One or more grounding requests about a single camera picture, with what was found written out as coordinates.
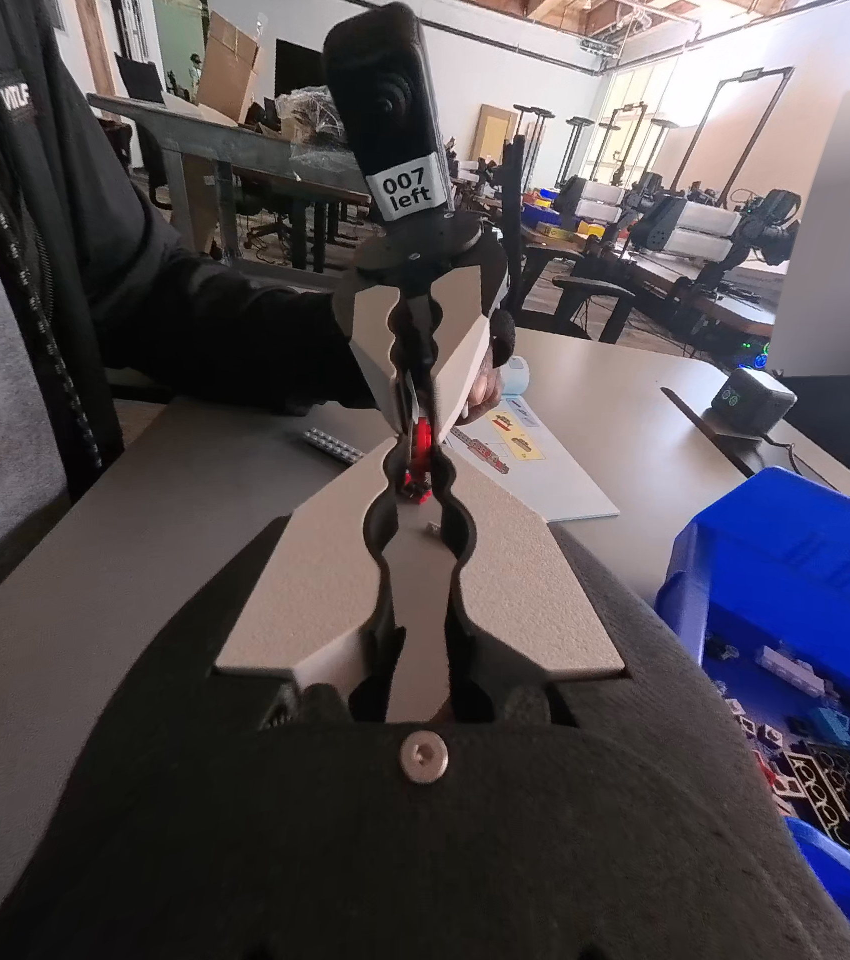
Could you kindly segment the steel workbench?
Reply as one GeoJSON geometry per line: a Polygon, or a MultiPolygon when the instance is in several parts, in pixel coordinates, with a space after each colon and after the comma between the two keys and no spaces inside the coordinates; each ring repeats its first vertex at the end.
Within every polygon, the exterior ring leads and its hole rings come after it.
{"type": "Polygon", "coordinates": [[[217,123],[208,109],[171,99],[171,106],[136,99],[88,93],[91,107],[108,114],[132,120],[139,131],[147,130],[155,139],[163,156],[171,212],[184,246],[196,251],[198,246],[192,227],[184,158],[193,157],[211,162],[217,222],[223,262],[249,276],[277,279],[288,274],[285,268],[269,268],[240,256],[237,233],[237,209],[234,174],[250,171],[270,179],[278,179],[281,188],[294,201],[297,221],[292,230],[292,271],[307,277],[320,276],[325,267],[325,247],[329,236],[328,210],[315,210],[315,227],[319,234],[311,245],[313,270],[307,270],[308,233],[302,219],[308,204],[328,208],[333,202],[365,206],[369,196],[366,183],[354,157],[348,152],[331,165],[306,162],[304,154],[293,155],[287,141],[268,137],[244,126],[217,123]]]}

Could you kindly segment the black office chair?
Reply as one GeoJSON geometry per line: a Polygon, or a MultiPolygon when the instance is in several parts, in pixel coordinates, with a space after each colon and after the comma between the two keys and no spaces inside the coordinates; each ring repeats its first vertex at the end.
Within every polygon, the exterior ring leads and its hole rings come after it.
{"type": "Polygon", "coordinates": [[[599,342],[613,345],[619,341],[635,305],[634,293],[613,283],[571,275],[554,276],[551,283],[561,291],[559,304],[552,315],[552,333],[590,340],[584,327],[574,323],[574,317],[592,298],[606,297],[614,300],[615,304],[600,333],[599,342]]]}

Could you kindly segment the wooden work table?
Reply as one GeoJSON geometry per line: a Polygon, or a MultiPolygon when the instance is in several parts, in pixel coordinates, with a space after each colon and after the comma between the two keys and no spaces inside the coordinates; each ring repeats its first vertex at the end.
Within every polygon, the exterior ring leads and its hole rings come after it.
{"type": "MultiPolygon", "coordinates": [[[[522,326],[551,332],[561,291],[553,286],[559,298],[551,313],[533,309],[530,298],[546,271],[561,260],[570,263],[571,270],[563,275],[553,273],[551,280],[587,278],[634,293],[635,305],[626,326],[643,315],[653,324],[656,336],[677,343],[685,355],[706,354],[720,366],[768,368],[773,313],[728,285],[716,291],[700,287],[693,265],[654,258],[628,243],[608,247],[595,235],[564,236],[552,226],[544,230],[523,226],[522,238],[522,326]]],[[[584,328],[591,340],[599,341],[614,304],[610,297],[595,296],[577,311],[574,323],[584,328]]]]}

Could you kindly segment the pale instruction booklet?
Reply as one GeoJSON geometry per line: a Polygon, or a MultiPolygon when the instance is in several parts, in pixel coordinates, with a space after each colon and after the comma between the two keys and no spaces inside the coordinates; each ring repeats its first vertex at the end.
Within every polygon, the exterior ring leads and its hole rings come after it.
{"type": "Polygon", "coordinates": [[[546,522],[614,518],[618,507],[544,425],[525,396],[530,368],[521,356],[503,366],[499,404],[454,426],[445,446],[496,480],[546,522]]]}

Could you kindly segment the person's left hand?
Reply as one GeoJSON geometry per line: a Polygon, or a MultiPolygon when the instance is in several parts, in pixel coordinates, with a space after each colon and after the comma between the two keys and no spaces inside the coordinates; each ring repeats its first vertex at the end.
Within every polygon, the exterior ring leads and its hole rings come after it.
{"type": "Polygon", "coordinates": [[[457,424],[464,426],[483,417],[498,405],[502,393],[501,370],[490,366],[490,363],[482,363],[463,403],[457,424]]]}

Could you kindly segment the large pile of toy bricks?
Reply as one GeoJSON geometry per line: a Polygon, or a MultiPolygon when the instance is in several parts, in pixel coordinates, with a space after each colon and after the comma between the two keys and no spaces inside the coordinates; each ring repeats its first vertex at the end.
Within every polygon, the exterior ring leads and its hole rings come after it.
{"type": "Polygon", "coordinates": [[[711,630],[701,666],[780,812],[850,852],[850,678],[784,643],[711,630]]]}

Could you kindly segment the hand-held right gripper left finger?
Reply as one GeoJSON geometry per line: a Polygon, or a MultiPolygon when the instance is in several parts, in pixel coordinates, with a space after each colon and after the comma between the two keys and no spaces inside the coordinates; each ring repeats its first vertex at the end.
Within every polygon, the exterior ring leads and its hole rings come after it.
{"type": "Polygon", "coordinates": [[[398,531],[405,443],[388,438],[287,520],[215,669],[332,687],[353,718],[382,722],[405,633],[383,556],[398,531]]]}

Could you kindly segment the black gantry frame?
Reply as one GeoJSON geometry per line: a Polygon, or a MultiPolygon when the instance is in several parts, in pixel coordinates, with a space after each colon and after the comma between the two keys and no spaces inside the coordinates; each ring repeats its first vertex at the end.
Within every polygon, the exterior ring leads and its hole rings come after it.
{"type": "Polygon", "coordinates": [[[772,69],[768,69],[765,67],[757,67],[752,69],[746,69],[739,76],[721,79],[717,83],[715,87],[715,91],[711,97],[711,100],[708,102],[706,110],[702,115],[700,121],[698,122],[698,125],[695,128],[694,135],[692,136],[692,139],[688,144],[688,147],[682,157],[682,160],[673,175],[673,179],[671,181],[671,187],[670,187],[671,191],[676,191],[677,188],[680,186],[680,182],[682,180],[684,171],[688,166],[688,163],[692,157],[693,152],[695,151],[695,148],[697,147],[697,144],[704,132],[704,129],[708,121],[710,120],[714,107],[717,101],[719,100],[719,95],[722,93],[725,87],[729,85],[747,85],[747,84],[750,85],[750,84],[763,81],[765,79],[778,78],[779,82],[776,89],[774,90],[770,100],[767,103],[767,106],[765,107],[762,115],[760,116],[760,119],[757,125],[754,127],[754,130],[751,133],[751,136],[746,141],[741,155],[739,156],[736,164],[732,168],[732,171],[729,174],[726,183],[722,187],[718,195],[718,198],[715,201],[716,206],[726,209],[727,202],[732,192],[732,188],[736,180],[738,179],[739,174],[741,174],[741,172],[743,171],[745,162],[751,156],[751,153],[753,152],[762,132],[767,126],[767,122],[770,119],[771,114],[773,114],[774,110],[776,109],[778,102],[780,101],[785,88],[789,84],[793,73],[794,73],[794,67],[792,66],[772,68],[772,69]]]}

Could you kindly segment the grey desk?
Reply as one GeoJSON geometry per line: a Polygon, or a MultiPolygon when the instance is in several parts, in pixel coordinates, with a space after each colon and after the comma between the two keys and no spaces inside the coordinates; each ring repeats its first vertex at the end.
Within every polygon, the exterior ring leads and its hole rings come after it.
{"type": "Polygon", "coordinates": [[[0,958],[850,958],[677,639],[571,533],[624,678],[360,724],[215,677],[295,421],[166,408],[0,588],[0,958]]]}

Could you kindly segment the long grey studded plate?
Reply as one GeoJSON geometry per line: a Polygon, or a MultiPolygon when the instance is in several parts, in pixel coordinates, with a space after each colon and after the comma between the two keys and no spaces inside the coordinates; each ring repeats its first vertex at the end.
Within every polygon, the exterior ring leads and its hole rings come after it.
{"type": "Polygon", "coordinates": [[[356,447],[314,427],[305,430],[301,434],[301,439],[312,449],[347,467],[353,466],[364,456],[364,453],[356,447]]]}

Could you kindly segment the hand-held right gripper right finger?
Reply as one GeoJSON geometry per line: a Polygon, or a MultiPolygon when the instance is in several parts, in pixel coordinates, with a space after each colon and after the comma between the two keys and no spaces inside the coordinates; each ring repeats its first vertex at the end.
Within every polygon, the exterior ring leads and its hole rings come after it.
{"type": "Polygon", "coordinates": [[[454,450],[433,451],[440,537],[455,558],[445,619],[455,720],[492,722],[514,693],[625,675],[548,523],[454,450]]]}

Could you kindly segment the black monitor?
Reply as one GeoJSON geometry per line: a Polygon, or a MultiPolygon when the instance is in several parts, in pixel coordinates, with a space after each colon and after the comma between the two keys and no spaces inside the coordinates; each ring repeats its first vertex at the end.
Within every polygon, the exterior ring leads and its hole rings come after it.
{"type": "Polygon", "coordinates": [[[283,39],[275,41],[274,99],[296,90],[325,85],[322,54],[283,39]]]}

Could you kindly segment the plastic-wrapped dark bundle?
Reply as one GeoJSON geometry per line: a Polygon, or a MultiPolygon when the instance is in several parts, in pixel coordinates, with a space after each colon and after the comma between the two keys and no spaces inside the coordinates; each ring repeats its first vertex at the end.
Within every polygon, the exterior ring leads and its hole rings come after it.
{"type": "Polygon", "coordinates": [[[359,173],[344,125],[327,85],[307,86],[275,99],[289,161],[297,174],[359,173]]]}

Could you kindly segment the red toy brick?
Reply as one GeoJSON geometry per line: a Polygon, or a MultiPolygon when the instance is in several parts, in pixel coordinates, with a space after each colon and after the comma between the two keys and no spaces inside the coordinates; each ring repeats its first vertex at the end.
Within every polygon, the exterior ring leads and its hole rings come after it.
{"type": "Polygon", "coordinates": [[[411,429],[402,486],[402,495],[418,506],[431,497],[431,449],[431,423],[426,415],[420,414],[411,429]]]}

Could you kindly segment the person's left forearm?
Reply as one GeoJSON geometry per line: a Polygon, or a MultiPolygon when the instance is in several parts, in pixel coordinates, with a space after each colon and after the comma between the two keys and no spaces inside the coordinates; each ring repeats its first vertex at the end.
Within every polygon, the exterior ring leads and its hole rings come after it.
{"type": "Polygon", "coordinates": [[[209,258],[175,250],[95,320],[103,362],[208,402],[302,415],[376,402],[335,318],[330,293],[253,284],[209,258]]]}

